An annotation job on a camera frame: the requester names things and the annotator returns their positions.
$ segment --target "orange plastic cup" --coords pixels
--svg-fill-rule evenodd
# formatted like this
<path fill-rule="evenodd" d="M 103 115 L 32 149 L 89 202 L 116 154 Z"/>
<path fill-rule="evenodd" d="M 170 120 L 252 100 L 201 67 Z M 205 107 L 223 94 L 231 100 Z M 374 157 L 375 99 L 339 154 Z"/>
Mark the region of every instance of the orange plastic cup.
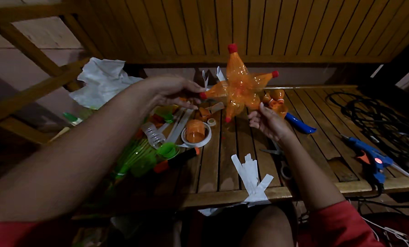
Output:
<path fill-rule="evenodd" d="M 190 120 L 186 123 L 186 140 L 198 143 L 205 139 L 205 124 L 200 120 Z"/>

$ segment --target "wooden slat wall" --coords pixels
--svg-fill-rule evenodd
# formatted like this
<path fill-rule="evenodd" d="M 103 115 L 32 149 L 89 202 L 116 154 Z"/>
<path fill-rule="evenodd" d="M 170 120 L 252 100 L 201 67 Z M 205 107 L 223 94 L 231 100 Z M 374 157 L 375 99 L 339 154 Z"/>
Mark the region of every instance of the wooden slat wall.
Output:
<path fill-rule="evenodd" d="M 225 62 L 232 42 L 244 62 L 381 63 L 409 43 L 409 0 L 88 1 L 129 63 Z"/>

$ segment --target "wooden beam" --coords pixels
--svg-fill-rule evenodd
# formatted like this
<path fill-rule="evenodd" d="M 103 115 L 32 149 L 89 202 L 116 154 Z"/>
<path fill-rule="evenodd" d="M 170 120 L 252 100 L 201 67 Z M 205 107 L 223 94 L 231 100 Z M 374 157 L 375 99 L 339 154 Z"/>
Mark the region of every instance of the wooden beam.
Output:
<path fill-rule="evenodd" d="M 32 87 L 16 94 L 14 97 L 0 102 L 0 120 L 9 116 L 16 110 L 20 110 L 27 104 L 35 102 L 37 99 L 62 87 L 66 83 L 75 79 L 81 73 L 80 69 L 74 69 L 63 73 L 57 77 L 50 77 Z"/>
<path fill-rule="evenodd" d="M 7 131 L 13 132 L 31 142 L 44 144 L 47 143 L 50 137 L 31 126 L 19 121 L 13 117 L 8 117 L 0 122 L 0 127 Z"/>
<path fill-rule="evenodd" d="M 77 12 L 78 9 L 69 2 L 48 5 L 24 5 L 16 7 L 6 7 L 0 8 L 0 23 L 46 18 Z"/>
<path fill-rule="evenodd" d="M 373 190 L 366 181 L 353 181 L 344 183 L 335 183 L 337 188 L 344 196 L 361 196 L 361 195 L 376 195 L 377 191 Z M 386 193 L 405 192 L 409 191 L 408 177 L 395 177 L 386 179 Z M 267 198 L 274 202 L 278 200 L 294 199 L 288 187 L 273 187 L 265 190 Z M 179 196 L 160 196 L 160 197 L 131 197 L 130 201 L 117 203 L 113 207 L 109 207 L 104 211 L 96 210 L 93 212 L 80 211 L 72 217 L 74 220 L 92 218 L 93 214 L 97 217 L 111 217 L 114 214 L 126 213 L 137 210 L 147 210 L 155 208 L 186 208 L 186 207 L 218 207 L 221 205 L 239 203 L 248 197 L 246 190 L 234 190 L 213 193 L 194 193 Z"/>
<path fill-rule="evenodd" d="M 86 34 L 86 31 L 81 27 L 78 21 L 73 17 L 72 14 L 64 14 L 61 20 L 70 29 L 70 31 L 75 35 L 77 40 L 82 44 L 82 46 L 88 50 L 92 55 L 98 59 L 103 59 L 103 55 L 96 47 L 92 39 Z"/>
<path fill-rule="evenodd" d="M 49 76 L 59 76 L 63 72 L 58 65 L 48 58 L 11 23 L 0 24 L 0 35 L 37 64 L 44 72 L 48 73 Z"/>
<path fill-rule="evenodd" d="M 285 55 L 240 55 L 244 63 L 385 63 L 388 56 L 378 57 L 337 57 L 337 56 L 285 56 Z M 173 63 L 227 63 L 224 55 L 154 55 L 132 57 L 126 61 L 134 64 L 173 64 Z"/>
<path fill-rule="evenodd" d="M 264 89 L 297 89 L 297 88 L 356 88 L 357 85 L 270 85 Z"/>

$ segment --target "masking tape roll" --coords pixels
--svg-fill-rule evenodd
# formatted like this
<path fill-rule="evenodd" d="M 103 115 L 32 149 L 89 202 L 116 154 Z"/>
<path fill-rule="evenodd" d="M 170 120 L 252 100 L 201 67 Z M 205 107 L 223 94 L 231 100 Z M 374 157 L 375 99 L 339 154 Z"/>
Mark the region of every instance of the masking tape roll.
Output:
<path fill-rule="evenodd" d="M 190 142 L 188 142 L 188 141 L 186 140 L 186 137 L 185 137 L 186 128 L 184 128 L 183 131 L 182 131 L 182 133 L 180 134 L 180 136 L 182 137 L 182 141 L 184 142 L 184 144 L 181 144 L 181 145 L 178 145 L 178 146 L 179 146 L 179 147 L 185 147 L 185 148 L 195 148 L 195 147 L 201 148 L 202 146 L 206 145 L 206 144 L 211 140 L 212 131 L 211 131 L 211 127 L 210 127 L 207 123 L 203 122 L 203 124 L 206 126 L 207 132 L 208 132 L 206 138 L 205 138 L 203 141 L 197 142 L 197 143 L 190 143 Z"/>
<path fill-rule="evenodd" d="M 217 125 L 217 122 L 215 121 L 215 119 L 210 118 L 210 119 L 207 121 L 207 124 L 212 127 L 212 126 L 216 126 L 216 125 Z"/>

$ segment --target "white paper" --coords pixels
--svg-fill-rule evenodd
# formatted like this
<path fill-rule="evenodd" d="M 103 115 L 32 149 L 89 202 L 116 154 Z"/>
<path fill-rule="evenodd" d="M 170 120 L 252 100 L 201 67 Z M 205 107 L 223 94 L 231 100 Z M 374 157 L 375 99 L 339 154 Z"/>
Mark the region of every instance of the white paper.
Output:
<path fill-rule="evenodd" d="M 219 81 L 226 81 L 223 72 L 221 72 L 220 66 L 217 67 L 217 77 Z"/>
<path fill-rule="evenodd" d="M 77 77 L 86 86 L 69 93 L 69 96 L 84 107 L 99 109 L 129 85 L 143 80 L 128 76 L 122 70 L 124 64 L 125 61 L 121 60 L 91 58 Z"/>
<path fill-rule="evenodd" d="M 206 88 L 206 91 L 208 91 L 209 89 L 207 88 L 207 82 L 209 81 L 209 77 L 206 77 L 206 73 L 204 70 L 202 70 L 202 77 L 204 81 L 204 87 Z"/>
<path fill-rule="evenodd" d="M 249 196 L 241 203 L 233 204 L 226 207 L 234 207 L 242 204 L 247 204 L 247 207 L 270 204 L 270 201 L 268 200 L 264 191 L 272 182 L 273 176 L 266 174 L 264 179 L 258 185 L 259 177 L 257 161 L 252 160 L 250 154 L 247 154 L 244 157 L 245 163 L 243 164 L 241 164 L 236 154 L 232 155 L 231 158 L 235 168 L 237 169 L 238 174 L 241 177 L 241 180 L 243 181 L 243 184 Z M 199 210 L 199 212 L 202 213 L 204 216 L 214 216 L 217 215 L 226 207 L 220 208 L 210 207 L 206 209 L 201 209 Z"/>

